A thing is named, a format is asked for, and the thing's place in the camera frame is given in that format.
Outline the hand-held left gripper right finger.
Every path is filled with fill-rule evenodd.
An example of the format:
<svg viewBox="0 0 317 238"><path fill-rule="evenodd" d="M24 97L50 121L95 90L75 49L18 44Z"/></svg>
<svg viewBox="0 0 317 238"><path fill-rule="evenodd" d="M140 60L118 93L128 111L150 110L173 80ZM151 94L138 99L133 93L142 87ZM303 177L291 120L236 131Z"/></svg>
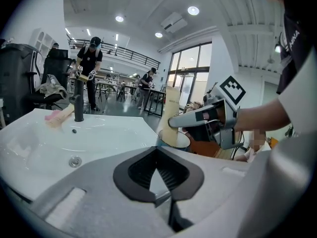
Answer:
<svg viewBox="0 0 317 238"><path fill-rule="evenodd" d="M170 226L163 226L164 232L156 238L238 238L243 216L252 197L247 188L249 178L245 175L250 164L230 160L209 158L190 154L170 147L158 147L170 157L178 157L193 164L204 173L204 182L196 180L182 183L185 192L198 186L196 193L188 200L177 200L180 224L183 231L176 233Z"/></svg>

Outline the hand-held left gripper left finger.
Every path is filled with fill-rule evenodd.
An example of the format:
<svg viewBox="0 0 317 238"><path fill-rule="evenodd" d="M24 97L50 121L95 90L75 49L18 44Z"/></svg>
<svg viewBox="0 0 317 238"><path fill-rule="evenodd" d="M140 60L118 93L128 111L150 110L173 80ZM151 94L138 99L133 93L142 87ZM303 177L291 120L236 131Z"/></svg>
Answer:
<svg viewBox="0 0 317 238"><path fill-rule="evenodd" d="M41 219L77 238L169 238L174 231L152 203L127 198L113 171L142 149L88 162L50 186L31 205Z"/></svg>

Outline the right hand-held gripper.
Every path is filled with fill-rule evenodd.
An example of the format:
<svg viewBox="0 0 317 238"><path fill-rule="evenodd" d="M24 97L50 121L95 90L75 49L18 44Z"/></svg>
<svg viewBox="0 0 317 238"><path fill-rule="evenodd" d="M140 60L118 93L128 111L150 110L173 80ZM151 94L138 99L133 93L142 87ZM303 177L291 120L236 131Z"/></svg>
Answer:
<svg viewBox="0 0 317 238"><path fill-rule="evenodd" d="M203 97L202 108L168 119L171 128L180 128L195 141L215 141L222 149L241 146L234 126L239 103L246 91L232 76L215 83Z"/></svg>

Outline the person's right forearm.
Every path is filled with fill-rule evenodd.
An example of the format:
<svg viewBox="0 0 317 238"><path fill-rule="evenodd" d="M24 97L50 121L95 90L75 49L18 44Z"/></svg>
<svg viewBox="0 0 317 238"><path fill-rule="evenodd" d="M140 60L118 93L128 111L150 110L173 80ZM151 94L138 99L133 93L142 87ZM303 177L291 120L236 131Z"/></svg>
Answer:
<svg viewBox="0 0 317 238"><path fill-rule="evenodd" d="M241 131L274 131L291 123L290 118L278 99L265 105L239 109L234 129Z"/></svg>

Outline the glass door front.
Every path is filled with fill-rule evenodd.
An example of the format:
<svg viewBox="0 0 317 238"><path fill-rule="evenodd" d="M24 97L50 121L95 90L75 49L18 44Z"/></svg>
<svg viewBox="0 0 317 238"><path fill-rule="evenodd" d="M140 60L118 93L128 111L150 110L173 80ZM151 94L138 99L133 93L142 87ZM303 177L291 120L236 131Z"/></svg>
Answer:
<svg viewBox="0 0 317 238"><path fill-rule="evenodd" d="M212 42L195 45L172 54L167 85L180 92L180 109L202 103L211 65Z"/></svg>

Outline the black high table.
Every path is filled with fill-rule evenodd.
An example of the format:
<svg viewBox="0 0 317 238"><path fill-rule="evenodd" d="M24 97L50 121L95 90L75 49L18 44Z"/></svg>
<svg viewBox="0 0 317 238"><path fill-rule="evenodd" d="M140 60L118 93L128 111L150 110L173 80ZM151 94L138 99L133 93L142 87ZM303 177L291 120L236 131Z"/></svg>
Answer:
<svg viewBox="0 0 317 238"><path fill-rule="evenodd" d="M148 115L154 115L161 118L163 115L165 97L165 92L149 89L149 95L144 106L144 111L147 112Z"/></svg>

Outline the white sink on grey stand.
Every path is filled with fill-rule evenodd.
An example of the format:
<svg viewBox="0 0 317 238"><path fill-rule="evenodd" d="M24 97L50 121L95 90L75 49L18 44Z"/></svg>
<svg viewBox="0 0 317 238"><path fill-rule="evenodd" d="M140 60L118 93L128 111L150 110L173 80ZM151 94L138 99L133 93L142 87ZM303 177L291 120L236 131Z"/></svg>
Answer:
<svg viewBox="0 0 317 238"><path fill-rule="evenodd" d="M45 123L51 111L34 109L0 130L0 179L28 200L82 165L124 152L151 147L157 135L142 117L84 115L69 117L58 128Z"/></svg>

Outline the pink sponge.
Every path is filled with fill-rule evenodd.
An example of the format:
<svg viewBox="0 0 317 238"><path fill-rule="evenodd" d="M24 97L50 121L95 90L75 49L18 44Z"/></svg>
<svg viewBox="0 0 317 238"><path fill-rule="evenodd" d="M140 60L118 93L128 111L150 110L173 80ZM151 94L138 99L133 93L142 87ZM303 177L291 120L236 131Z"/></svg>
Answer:
<svg viewBox="0 0 317 238"><path fill-rule="evenodd" d="M61 110L53 110L50 115L45 116L45 121L50 121L51 119L56 117L60 112Z"/></svg>

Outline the black sink faucet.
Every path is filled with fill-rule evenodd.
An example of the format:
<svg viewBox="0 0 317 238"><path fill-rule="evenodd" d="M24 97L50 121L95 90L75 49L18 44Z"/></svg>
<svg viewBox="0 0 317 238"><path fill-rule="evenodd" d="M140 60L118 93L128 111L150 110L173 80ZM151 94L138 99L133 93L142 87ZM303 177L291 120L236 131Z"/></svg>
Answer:
<svg viewBox="0 0 317 238"><path fill-rule="evenodd" d="M75 79L74 81L74 94L69 98L70 103L74 105L74 120L76 122L82 122L84 120L83 117L83 108L84 108L84 101L83 101L83 90L84 90L84 82Z"/></svg>

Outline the ceiling air conditioner unit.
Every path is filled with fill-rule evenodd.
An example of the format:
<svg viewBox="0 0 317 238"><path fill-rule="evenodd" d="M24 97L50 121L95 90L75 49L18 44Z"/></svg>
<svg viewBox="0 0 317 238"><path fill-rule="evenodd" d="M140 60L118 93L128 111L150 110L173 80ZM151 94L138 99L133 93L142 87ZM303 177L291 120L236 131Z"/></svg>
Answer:
<svg viewBox="0 0 317 238"><path fill-rule="evenodd" d="M175 33L187 26L188 23L181 14L173 12L160 25L167 33Z"/></svg>

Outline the black balcony railing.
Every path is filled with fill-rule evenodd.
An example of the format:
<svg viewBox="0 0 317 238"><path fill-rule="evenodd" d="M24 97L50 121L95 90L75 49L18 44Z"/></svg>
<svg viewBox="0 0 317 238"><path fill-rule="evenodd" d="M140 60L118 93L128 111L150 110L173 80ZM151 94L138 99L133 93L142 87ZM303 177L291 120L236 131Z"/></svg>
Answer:
<svg viewBox="0 0 317 238"><path fill-rule="evenodd" d="M68 44L71 50L76 50L80 49L83 46L86 46L90 43L90 40L84 40L84 39L69 39ZM101 51L109 56L124 59L124 60L129 60L133 61L136 64L141 64L147 67L154 67L156 69L159 68L160 62L145 56L141 53L132 51L130 49L126 49L120 46L112 45L109 43L101 42Z"/></svg>

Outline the beige clothes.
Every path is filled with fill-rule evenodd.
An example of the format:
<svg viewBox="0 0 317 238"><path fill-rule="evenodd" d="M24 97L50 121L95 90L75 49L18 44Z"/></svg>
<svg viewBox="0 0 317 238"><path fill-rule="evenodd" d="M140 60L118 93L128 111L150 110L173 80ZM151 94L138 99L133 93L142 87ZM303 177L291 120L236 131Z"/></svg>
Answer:
<svg viewBox="0 0 317 238"><path fill-rule="evenodd" d="M39 91L41 94L44 94L45 98L58 94L61 96L62 99L66 99L68 97L68 93L66 89L59 83L57 78L52 75L48 74L46 82L41 84L37 91Z"/></svg>

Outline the black office chair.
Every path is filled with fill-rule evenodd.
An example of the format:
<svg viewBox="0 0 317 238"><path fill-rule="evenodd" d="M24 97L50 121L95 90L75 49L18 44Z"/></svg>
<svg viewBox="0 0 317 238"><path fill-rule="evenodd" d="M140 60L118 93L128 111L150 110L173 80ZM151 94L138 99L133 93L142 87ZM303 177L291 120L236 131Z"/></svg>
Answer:
<svg viewBox="0 0 317 238"><path fill-rule="evenodd" d="M52 74L66 89L69 77L68 70L71 69L71 63L72 59L68 57L67 50L58 49L53 57L46 57L44 61L44 71L41 84L46 82L48 74ZM58 109L60 109L61 107L57 103L64 99L62 99L61 96L58 94L54 94L45 98L44 94L41 94L39 91L37 91L39 86L33 88L32 92L27 95L27 104L32 108L51 110L52 107L57 107Z"/></svg>

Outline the black cabinet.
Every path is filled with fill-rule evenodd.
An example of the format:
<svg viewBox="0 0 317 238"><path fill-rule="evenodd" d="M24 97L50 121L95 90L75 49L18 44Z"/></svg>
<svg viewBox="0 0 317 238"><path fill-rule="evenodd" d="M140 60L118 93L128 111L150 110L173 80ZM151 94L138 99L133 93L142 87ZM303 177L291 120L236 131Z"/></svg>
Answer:
<svg viewBox="0 0 317 238"><path fill-rule="evenodd" d="M34 92L34 75L40 52L26 44L7 44L0 49L0 99L6 124L10 124L34 109L29 97Z"/></svg>

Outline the white shelf cabinet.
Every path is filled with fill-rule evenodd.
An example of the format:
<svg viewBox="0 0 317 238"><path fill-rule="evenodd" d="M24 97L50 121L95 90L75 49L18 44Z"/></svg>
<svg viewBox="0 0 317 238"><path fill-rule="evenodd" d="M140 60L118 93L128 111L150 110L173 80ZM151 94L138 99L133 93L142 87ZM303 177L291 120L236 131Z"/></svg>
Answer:
<svg viewBox="0 0 317 238"><path fill-rule="evenodd" d="M28 45L37 49L42 57L46 57L56 40L42 28L34 29Z"/></svg>

